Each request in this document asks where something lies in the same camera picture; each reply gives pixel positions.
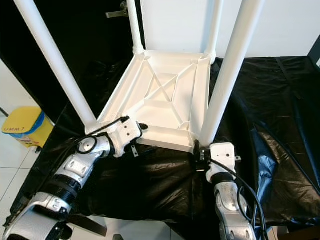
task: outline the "white tiled floor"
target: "white tiled floor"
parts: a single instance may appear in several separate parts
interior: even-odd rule
[[[0,117],[0,128],[4,120]],[[10,207],[38,157],[35,150],[35,147],[25,148],[11,136],[0,132],[0,238],[5,230],[2,225],[10,215]],[[164,222],[90,218],[107,226],[106,237],[72,226],[74,231],[71,240],[112,240],[114,234],[121,234],[124,240],[183,240]],[[268,235],[270,240],[277,240],[274,229]]]

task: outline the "yellow container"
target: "yellow container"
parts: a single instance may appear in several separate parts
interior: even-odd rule
[[[24,146],[44,147],[53,125],[37,106],[23,106],[14,110],[2,126],[2,132]]]

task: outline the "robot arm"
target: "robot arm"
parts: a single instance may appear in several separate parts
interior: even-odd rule
[[[235,147],[230,143],[210,145],[210,157],[235,172]],[[256,240],[254,228],[243,216],[238,202],[246,212],[247,203],[240,195],[234,177],[222,167],[210,162],[206,179],[214,187],[216,199],[215,211],[220,219],[220,237],[222,240]]]
[[[90,177],[94,163],[101,156],[121,157],[125,146],[142,136],[142,130],[134,120],[122,117],[97,134],[79,142],[77,151],[65,160],[6,229],[4,240],[59,239],[72,203]]]

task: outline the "black cloth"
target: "black cloth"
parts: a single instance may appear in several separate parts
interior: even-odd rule
[[[211,93],[221,64],[217,59],[211,66]],[[96,116],[127,65],[128,60],[111,67],[96,62],[86,71],[81,88]],[[319,224],[319,89],[320,71],[308,57],[247,58],[224,113],[216,141],[235,145],[242,158],[237,172],[258,191],[268,225]],[[55,172],[68,143],[83,135],[68,104],[21,187],[12,215]],[[190,237],[193,227],[218,230],[212,186],[203,172],[196,172],[192,154],[144,145],[137,150],[137,158],[100,159],[73,212],[165,221],[182,226],[185,239],[195,239]]]

